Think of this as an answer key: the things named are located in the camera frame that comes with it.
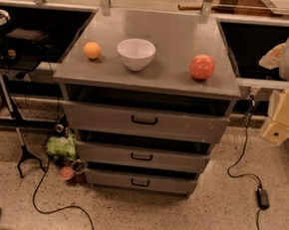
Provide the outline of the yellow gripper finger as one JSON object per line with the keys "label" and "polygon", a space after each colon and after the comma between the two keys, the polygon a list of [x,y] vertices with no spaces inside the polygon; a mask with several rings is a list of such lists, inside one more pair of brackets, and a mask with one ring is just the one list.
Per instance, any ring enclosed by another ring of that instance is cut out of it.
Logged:
{"label": "yellow gripper finger", "polygon": [[274,145],[280,145],[289,138],[289,88],[271,94],[262,138]]}

